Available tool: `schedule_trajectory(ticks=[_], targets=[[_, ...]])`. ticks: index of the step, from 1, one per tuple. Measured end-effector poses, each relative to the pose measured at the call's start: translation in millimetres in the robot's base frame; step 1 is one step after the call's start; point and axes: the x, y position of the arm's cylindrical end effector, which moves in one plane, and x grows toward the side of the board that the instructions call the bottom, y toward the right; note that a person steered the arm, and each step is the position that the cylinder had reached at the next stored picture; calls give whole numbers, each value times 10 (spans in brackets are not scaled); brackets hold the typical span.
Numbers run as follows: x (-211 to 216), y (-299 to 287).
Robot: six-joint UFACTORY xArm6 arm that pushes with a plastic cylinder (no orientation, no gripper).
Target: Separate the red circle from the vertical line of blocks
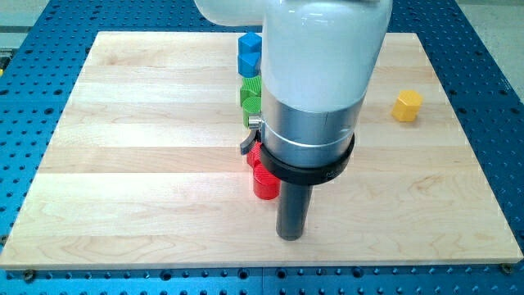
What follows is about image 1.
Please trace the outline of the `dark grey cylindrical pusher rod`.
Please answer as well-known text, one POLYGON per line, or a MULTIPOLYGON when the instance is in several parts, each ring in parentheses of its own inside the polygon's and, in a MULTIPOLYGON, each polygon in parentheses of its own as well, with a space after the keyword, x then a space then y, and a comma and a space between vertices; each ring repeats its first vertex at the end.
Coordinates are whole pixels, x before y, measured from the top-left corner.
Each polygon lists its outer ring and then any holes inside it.
POLYGON ((303 235, 312 191, 312 185, 281 182, 276 222, 280 238, 294 241, 303 235))

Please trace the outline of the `black flange ring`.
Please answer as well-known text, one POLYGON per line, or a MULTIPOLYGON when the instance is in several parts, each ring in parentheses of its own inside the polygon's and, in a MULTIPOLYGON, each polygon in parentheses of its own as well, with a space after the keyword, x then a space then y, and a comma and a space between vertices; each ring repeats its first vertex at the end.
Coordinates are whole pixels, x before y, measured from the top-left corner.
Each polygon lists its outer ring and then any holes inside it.
POLYGON ((267 171, 282 181, 303 186, 318 185, 335 179, 344 171, 354 147, 355 135, 353 134, 349 147, 338 160, 325 166, 301 168, 280 161, 262 144, 260 146, 260 161, 267 171))

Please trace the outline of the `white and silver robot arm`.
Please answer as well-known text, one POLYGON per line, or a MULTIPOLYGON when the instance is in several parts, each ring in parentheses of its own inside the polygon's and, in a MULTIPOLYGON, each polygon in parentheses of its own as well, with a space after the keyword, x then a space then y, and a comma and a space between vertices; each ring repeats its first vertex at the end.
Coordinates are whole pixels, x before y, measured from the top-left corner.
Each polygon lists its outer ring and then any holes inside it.
POLYGON ((390 22, 391 0, 197 0, 217 25, 262 29, 260 113, 242 153, 261 150, 279 178, 276 230, 304 231, 312 189, 335 179, 355 145, 355 126, 390 22))

